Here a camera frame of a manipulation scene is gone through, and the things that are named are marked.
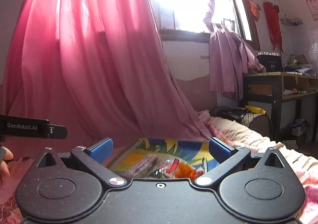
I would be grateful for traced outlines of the person's left hand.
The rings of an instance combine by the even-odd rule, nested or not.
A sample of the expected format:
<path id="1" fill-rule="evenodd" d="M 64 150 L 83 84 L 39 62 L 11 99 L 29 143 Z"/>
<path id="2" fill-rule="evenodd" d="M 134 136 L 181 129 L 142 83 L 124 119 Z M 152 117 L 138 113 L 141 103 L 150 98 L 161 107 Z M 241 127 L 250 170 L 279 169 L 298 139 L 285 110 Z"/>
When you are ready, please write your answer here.
<path id="1" fill-rule="evenodd" d="M 9 167 L 7 161 L 13 160 L 13 153 L 6 147 L 1 146 L 1 183 L 4 179 L 10 177 Z"/>

